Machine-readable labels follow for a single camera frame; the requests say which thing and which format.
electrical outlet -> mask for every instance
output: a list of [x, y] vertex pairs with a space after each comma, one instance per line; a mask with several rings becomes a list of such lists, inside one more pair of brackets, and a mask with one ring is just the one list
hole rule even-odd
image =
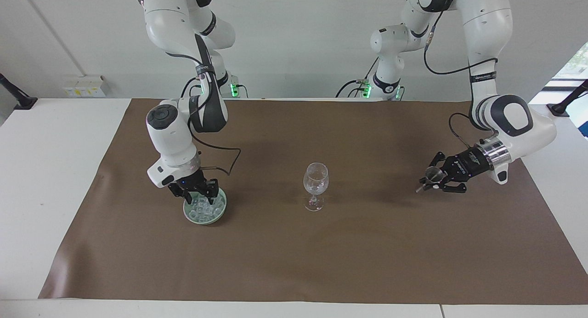
[[110, 93], [101, 76], [64, 77], [63, 90], [68, 97], [107, 97]]
[[241, 98], [241, 94], [239, 92], [239, 77], [236, 75], [231, 75], [231, 95], [233, 98]]

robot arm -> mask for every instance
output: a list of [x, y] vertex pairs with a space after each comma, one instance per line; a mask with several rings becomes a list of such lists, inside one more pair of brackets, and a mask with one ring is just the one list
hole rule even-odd
[[[208, 9], [212, 0], [139, 0], [145, 8], [147, 34], [166, 54], [191, 60], [196, 65], [202, 94], [166, 100], [149, 112], [149, 136], [161, 158], [147, 171], [159, 188], [167, 186], [177, 197], [192, 202], [191, 192], [212, 199], [218, 196], [218, 181], [206, 180], [200, 168], [197, 147], [192, 143], [191, 126], [196, 132], [218, 132], [227, 123], [227, 109], [221, 98], [218, 70], [208, 48], [228, 48], [235, 31]], [[222, 58], [213, 57], [227, 75]]]
[[[399, 53], [421, 48], [426, 51], [434, 34], [428, 23], [435, 13], [451, 10], [462, 14], [472, 64], [470, 121], [476, 128], [493, 131], [493, 136], [449, 158], [438, 153], [420, 182], [425, 190], [464, 193], [464, 182], [488, 171], [493, 180], [506, 184], [508, 165], [547, 146], [557, 133], [553, 121], [530, 109], [522, 98], [497, 93], [496, 63], [492, 60], [498, 58], [512, 36], [509, 0], [407, 0], [402, 13], [404, 23], [372, 35], [372, 48], [380, 57], [378, 70], [370, 80], [372, 94], [394, 96], [404, 69]], [[444, 162], [443, 166], [436, 167], [440, 162]], [[451, 182], [459, 185], [450, 186]]]

glass base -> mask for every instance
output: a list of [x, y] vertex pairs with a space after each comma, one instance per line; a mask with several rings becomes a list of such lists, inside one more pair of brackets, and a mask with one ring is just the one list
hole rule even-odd
[[308, 211], [317, 212], [321, 211], [325, 206], [325, 199], [321, 196], [311, 196], [308, 198], [308, 201], [305, 203], [304, 207]]

black strap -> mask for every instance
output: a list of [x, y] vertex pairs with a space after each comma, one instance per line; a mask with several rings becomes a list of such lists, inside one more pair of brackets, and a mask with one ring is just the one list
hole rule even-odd
[[212, 20], [210, 21], [210, 25], [208, 25], [208, 27], [200, 32], [200, 35], [202, 35], [203, 37], [206, 37], [207, 35], [209, 35], [210, 33], [212, 33], [212, 30], [215, 29], [216, 27], [216, 15], [214, 12], [212, 12]]
[[212, 65], [203, 65], [203, 64], [198, 65], [196, 67], [196, 73], [198, 76], [200, 76], [201, 74], [207, 73], [207, 72], [215, 73], [215, 68]]
[[391, 94], [401, 84], [401, 81], [399, 80], [393, 84], [385, 83], [382, 80], [378, 79], [378, 74], [375, 73], [373, 75], [373, 83], [376, 84], [376, 86], [378, 86], [379, 88], [381, 88], [386, 94]]
[[472, 75], [470, 77], [470, 83], [481, 83], [482, 81], [488, 81], [488, 80], [493, 80], [496, 79], [497, 73], [496, 71], [491, 72], [491, 73], [484, 73], [484, 74], [479, 74], [479, 75]]

green bowl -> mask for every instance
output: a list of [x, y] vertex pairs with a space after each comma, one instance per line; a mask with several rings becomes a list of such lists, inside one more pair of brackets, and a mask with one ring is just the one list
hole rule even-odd
[[192, 204], [184, 201], [183, 211], [186, 218], [198, 225], [210, 225], [213, 222], [221, 219], [226, 209], [226, 195], [225, 192], [219, 188], [219, 195], [215, 197], [212, 205], [208, 203], [208, 199], [198, 193], [193, 192]]

